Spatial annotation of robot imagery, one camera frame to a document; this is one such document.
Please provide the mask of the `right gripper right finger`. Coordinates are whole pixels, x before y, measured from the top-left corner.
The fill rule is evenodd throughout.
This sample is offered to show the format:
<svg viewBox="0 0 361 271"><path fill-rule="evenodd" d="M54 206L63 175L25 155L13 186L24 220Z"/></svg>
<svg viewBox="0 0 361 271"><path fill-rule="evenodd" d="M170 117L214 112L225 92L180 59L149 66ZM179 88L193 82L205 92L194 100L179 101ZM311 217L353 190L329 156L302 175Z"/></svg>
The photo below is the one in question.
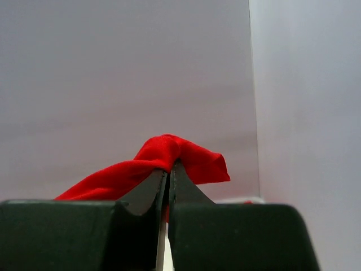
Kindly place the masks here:
<svg viewBox="0 0 361 271"><path fill-rule="evenodd" d="M285 204L217 204L176 163L169 241L175 270L319 270L306 224Z"/></svg>

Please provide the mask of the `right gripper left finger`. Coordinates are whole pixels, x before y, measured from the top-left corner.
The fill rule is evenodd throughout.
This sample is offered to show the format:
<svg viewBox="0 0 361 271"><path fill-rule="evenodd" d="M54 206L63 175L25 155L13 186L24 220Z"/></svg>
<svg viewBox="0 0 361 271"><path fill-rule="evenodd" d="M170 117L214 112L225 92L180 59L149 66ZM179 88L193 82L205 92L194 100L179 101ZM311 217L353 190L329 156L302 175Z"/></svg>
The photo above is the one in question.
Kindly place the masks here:
<svg viewBox="0 0 361 271"><path fill-rule="evenodd" d="M1 203L2 270L152 270L166 173L118 200Z"/></svg>

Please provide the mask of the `red t shirt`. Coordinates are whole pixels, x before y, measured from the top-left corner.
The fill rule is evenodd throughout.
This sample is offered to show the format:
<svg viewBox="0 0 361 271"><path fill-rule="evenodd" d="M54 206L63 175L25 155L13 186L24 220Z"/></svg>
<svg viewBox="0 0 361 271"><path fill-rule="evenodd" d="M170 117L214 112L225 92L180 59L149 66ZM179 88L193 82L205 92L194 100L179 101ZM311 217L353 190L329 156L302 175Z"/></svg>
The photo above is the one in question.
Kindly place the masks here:
<svg viewBox="0 0 361 271"><path fill-rule="evenodd" d="M163 134L148 139L136 156L101 169L56 197L56 200L117 200L143 182L155 170L170 173L180 160L196 185L228 182L222 154L184 138Z"/></svg>

